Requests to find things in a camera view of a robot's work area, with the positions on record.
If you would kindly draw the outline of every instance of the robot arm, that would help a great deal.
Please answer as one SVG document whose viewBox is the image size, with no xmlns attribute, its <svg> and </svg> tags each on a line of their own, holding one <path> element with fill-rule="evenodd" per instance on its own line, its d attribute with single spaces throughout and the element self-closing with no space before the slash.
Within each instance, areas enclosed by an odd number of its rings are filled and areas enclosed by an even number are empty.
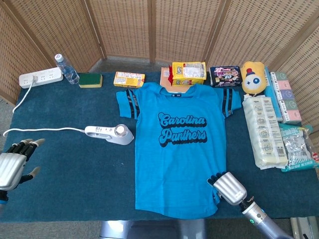
<svg viewBox="0 0 319 239">
<path fill-rule="evenodd" d="M 15 189 L 18 184 L 31 180 L 38 173 L 39 167 L 36 167 L 28 175 L 22 175 L 33 152 L 43 143 L 44 139 L 25 139 L 14 143 L 6 153 L 0 154 L 0 215 L 8 202 L 7 192 Z"/>
<path fill-rule="evenodd" d="M 218 190 L 218 195 L 229 204 L 241 207 L 242 214 L 269 239 L 294 239 L 286 234 L 255 202 L 249 200 L 245 187 L 230 173 L 217 174 L 207 182 Z"/>
</svg>

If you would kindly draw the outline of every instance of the black stripe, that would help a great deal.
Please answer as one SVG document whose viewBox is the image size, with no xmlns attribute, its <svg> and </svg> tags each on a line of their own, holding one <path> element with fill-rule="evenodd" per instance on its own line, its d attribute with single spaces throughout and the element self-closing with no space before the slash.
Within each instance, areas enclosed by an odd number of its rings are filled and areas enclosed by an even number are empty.
<svg viewBox="0 0 319 239">
<path fill-rule="evenodd" d="M 233 90 L 230 89 L 230 90 L 229 90 L 229 97 L 228 97 L 228 116 L 231 115 L 231 102 L 232 102 L 232 98 L 233 98 Z"/>
<path fill-rule="evenodd" d="M 223 109 L 223 114 L 226 116 L 226 100 L 227 100 L 227 89 L 224 89 L 224 98 L 223 98 L 223 106 L 222 106 L 222 109 Z"/>
<path fill-rule="evenodd" d="M 126 90 L 126 96 L 128 97 L 130 108 L 131 108 L 131 118 L 134 118 L 134 107 L 133 107 L 133 103 L 132 103 L 132 99 L 131 99 L 129 90 Z"/>
<path fill-rule="evenodd" d="M 135 108 L 136 108 L 136 118 L 138 118 L 139 114 L 140 114 L 140 107 L 139 107 L 139 103 L 138 100 L 136 99 L 136 96 L 133 94 L 133 92 L 131 91 L 133 99 L 134 99 L 134 103 L 135 103 Z"/>
</svg>

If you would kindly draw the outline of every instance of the yellow plush toy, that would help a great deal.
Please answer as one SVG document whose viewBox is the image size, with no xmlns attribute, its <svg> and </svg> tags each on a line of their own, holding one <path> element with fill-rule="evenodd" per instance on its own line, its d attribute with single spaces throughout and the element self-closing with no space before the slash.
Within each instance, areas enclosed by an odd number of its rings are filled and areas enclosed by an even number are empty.
<svg viewBox="0 0 319 239">
<path fill-rule="evenodd" d="M 258 94 L 266 88 L 265 65 L 263 63 L 247 61 L 240 71 L 244 92 Z"/>
</svg>

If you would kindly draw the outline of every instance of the white package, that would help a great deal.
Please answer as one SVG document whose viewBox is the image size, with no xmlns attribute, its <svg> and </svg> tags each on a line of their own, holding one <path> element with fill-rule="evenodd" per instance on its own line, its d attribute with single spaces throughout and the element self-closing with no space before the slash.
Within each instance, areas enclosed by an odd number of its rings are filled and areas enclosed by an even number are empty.
<svg viewBox="0 0 319 239">
<path fill-rule="evenodd" d="M 271 98 L 247 97 L 243 107 L 256 166 L 285 168 L 288 160 Z"/>
</svg>

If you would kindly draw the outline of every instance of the green sponge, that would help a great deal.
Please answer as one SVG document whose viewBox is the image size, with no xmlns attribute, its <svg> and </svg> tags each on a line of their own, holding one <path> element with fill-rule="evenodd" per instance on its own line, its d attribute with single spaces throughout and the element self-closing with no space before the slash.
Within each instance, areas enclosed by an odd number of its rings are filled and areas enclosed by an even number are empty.
<svg viewBox="0 0 319 239">
<path fill-rule="evenodd" d="M 99 88 L 102 87 L 103 77 L 99 73 L 79 73 L 79 87 Z"/>
</svg>

